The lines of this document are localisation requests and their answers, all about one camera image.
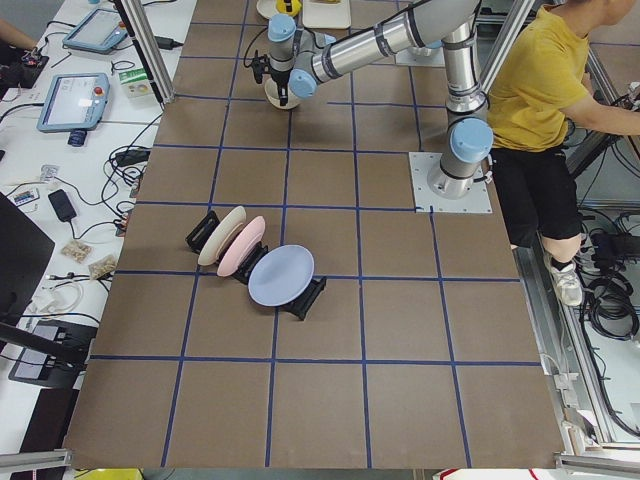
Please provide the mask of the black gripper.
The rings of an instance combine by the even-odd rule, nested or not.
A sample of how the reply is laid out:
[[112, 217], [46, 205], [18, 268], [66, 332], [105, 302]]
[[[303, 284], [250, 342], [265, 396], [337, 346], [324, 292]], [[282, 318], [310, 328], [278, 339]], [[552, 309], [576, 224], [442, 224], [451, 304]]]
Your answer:
[[289, 103], [288, 84], [289, 84], [290, 74], [291, 74], [290, 70], [285, 70], [285, 71], [272, 70], [271, 71], [271, 78], [276, 84], [278, 106], [287, 106]]

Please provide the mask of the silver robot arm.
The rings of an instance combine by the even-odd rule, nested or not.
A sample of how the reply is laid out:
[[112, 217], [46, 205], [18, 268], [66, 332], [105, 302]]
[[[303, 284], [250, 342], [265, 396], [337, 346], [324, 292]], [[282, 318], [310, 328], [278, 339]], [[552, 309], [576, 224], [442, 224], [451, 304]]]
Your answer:
[[278, 104], [286, 106], [291, 95], [309, 98], [321, 84], [411, 47], [441, 42], [448, 89], [447, 145], [428, 174], [428, 184], [443, 198], [459, 199], [468, 193], [493, 144], [475, 52], [479, 10], [477, 1], [416, 1], [340, 40], [276, 14], [268, 22], [268, 53], [255, 55], [249, 66], [256, 82], [271, 77]]

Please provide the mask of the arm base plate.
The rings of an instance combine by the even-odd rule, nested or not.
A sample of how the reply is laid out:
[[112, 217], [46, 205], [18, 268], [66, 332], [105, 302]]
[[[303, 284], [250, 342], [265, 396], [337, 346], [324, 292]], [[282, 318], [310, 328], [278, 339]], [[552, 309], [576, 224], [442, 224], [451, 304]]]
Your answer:
[[395, 64], [401, 66], [416, 66], [428, 68], [443, 68], [443, 49], [429, 47], [410, 47], [395, 55]]
[[452, 179], [440, 170], [441, 156], [437, 152], [408, 154], [414, 210], [417, 213], [492, 214], [481, 167], [468, 179]]

